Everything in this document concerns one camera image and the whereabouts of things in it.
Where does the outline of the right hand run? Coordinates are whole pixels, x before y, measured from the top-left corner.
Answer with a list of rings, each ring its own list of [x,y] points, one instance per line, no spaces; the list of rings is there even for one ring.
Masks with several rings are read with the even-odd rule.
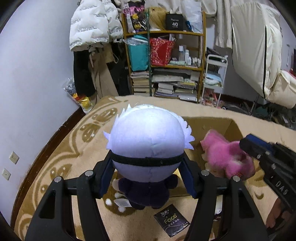
[[[281,202],[280,198],[277,198],[274,202],[274,205],[267,217],[266,228],[273,228],[276,223],[276,219],[281,217],[285,221],[288,221],[291,217],[291,214],[288,211],[284,211],[284,204]]]

